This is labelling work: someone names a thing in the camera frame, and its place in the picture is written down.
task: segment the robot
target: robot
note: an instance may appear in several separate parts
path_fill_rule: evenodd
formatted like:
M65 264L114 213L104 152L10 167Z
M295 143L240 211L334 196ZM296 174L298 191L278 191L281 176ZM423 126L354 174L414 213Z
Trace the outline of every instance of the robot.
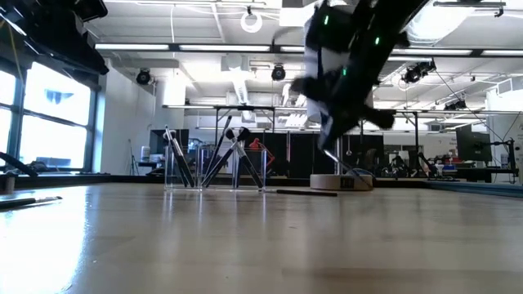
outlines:
M306 76L292 85L307 97L309 113L321 125L318 148L333 142L365 119L383 129L394 112L369 103L372 88L392 49L408 46L404 27L429 0L360 0L353 11L324 0L306 24Z

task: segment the window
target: window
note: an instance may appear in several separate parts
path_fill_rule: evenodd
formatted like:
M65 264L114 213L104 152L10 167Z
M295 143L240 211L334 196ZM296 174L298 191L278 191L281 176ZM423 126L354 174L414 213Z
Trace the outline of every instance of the window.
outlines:
M24 108L87 125L91 89L43 65L27 71Z
M0 103L12 105L15 98L16 78L0 71Z
M25 115L20 161L39 161L47 167L82 168L87 130Z
M0 109L0 151L7 152L7 142L9 141L9 131L11 129L11 111ZM0 159L0 167L6 163Z

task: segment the fluorescent light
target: fluorescent light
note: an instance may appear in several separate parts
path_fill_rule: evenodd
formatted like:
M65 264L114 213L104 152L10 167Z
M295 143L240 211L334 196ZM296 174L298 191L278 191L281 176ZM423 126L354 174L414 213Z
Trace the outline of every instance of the fluorescent light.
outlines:
M211 105L164 105L165 108L171 109L214 109Z
M275 107L276 111L307 111L305 107Z
M420 55L420 56L467 56L472 50L461 49L394 49L393 54Z
M180 45L182 51L248 51L257 52L263 51L268 52L269 46L256 46L256 45Z
M485 50L483 56L523 56L523 50Z
M282 52L305 52L304 46L282 46Z
M163 50L168 51L167 44L96 44L97 50Z
M390 56L387 61L430 62L430 61L432 61L432 58L430 58L430 57L416 57L416 56Z

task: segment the spotlight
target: spotlight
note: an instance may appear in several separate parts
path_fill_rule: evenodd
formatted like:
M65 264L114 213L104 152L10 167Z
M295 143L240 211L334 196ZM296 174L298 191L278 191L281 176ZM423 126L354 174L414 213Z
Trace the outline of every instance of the spotlight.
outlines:
M461 110L466 108L467 104L465 103L465 100L457 100L456 102L447 103L443 110Z
M275 65L275 68L272 69L272 74L270 75L273 81L282 81L285 79L285 69L283 65Z
M419 82L420 79L425 78L433 70L436 70L434 60L431 62L420 62L415 66L408 67L401 80L405 83Z
M150 75L150 69L140 69L140 73L136 76L136 82L142 86L152 84L154 78Z

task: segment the computer monitor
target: computer monitor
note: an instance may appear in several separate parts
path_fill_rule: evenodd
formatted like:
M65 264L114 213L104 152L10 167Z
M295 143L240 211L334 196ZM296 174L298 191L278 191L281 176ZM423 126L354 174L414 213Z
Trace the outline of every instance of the computer monitor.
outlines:
M485 163L492 161L489 134L473 132L470 125L459 127L456 129L456 141L460 159Z

